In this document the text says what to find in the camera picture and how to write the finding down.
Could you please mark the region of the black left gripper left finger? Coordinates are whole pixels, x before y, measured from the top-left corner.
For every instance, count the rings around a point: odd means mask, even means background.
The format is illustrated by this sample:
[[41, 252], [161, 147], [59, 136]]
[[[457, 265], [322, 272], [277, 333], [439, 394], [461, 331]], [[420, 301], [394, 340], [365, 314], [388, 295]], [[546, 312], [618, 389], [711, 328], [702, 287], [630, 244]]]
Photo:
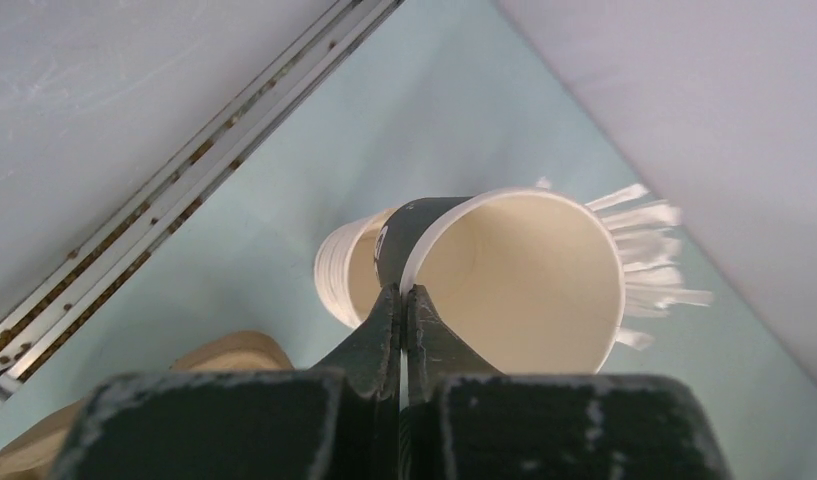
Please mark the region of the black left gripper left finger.
[[399, 470], [400, 294], [307, 370], [127, 374], [154, 394], [102, 420], [84, 407], [54, 479], [394, 479]]

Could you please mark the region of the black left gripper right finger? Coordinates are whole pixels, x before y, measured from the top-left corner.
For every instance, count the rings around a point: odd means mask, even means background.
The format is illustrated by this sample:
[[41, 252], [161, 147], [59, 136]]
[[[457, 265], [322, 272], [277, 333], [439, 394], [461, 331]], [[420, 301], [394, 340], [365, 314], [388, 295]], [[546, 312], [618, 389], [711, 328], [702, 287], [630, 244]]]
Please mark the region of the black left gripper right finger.
[[427, 289], [405, 300], [404, 479], [728, 479], [684, 383], [640, 374], [505, 375], [450, 327]]

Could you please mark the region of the black sleeved paper cup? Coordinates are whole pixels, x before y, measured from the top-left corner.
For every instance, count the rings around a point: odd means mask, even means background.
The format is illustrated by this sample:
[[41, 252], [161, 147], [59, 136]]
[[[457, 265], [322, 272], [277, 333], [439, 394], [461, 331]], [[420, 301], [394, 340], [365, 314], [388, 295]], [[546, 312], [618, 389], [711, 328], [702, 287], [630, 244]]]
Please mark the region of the black sleeved paper cup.
[[507, 374], [593, 374], [625, 307], [623, 266], [589, 208], [537, 187], [427, 197], [395, 210], [378, 281], [424, 287], [444, 324]]

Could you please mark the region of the stack of paper cups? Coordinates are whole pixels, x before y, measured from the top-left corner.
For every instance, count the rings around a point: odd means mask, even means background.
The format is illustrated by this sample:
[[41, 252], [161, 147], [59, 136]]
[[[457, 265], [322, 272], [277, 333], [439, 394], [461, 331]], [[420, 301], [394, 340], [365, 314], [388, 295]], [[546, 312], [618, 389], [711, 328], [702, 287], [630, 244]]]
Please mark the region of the stack of paper cups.
[[374, 266], [377, 239], [393, 208], [347, 223], [321, 243], [313, 278], [322, 305], [351, 329], [368, 317], [380, 291]]

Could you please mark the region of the white wrapped straws bundle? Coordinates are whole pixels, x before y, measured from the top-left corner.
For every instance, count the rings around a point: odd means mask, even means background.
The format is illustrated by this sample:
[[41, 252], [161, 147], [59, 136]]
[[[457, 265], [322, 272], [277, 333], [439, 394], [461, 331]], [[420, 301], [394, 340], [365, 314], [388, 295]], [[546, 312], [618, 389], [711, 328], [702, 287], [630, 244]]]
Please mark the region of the white wrapped straws bundle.
[[666, 318], [675, 305], [707, 307], [713, 294], [688, 289], [677, 262], [682, 241], [673, 236], [681, 210], [666, 200], [647, 202], [635, 183], [586, 204], [611, 234], [623, 270], [626, 317]]

